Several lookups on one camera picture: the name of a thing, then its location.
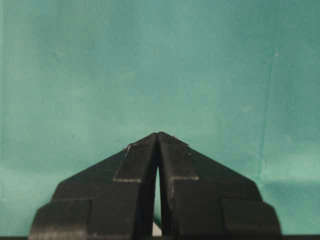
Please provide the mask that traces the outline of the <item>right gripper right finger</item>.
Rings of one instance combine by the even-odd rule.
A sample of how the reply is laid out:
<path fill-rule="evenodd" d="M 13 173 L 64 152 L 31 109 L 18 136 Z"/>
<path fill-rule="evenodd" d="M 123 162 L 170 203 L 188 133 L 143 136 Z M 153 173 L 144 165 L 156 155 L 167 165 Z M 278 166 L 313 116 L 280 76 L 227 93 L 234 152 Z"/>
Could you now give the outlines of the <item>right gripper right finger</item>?
<path fill-rule="evenodd" d="M 161 227 L 177 240 L 279 240 L 274 208 L 249 178 L 158 133 Z"/>

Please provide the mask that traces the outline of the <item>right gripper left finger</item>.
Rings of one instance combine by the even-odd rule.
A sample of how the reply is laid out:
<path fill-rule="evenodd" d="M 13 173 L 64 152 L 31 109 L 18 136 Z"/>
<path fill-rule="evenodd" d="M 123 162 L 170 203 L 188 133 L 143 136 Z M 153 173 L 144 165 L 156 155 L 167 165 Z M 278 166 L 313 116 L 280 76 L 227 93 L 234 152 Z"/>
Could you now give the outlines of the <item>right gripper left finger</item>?
<path fill-rule="evenodd" d="M 31 240 L 140 240 L 153 232 L 158 135 L 61 181 L 38 209 Z"/>

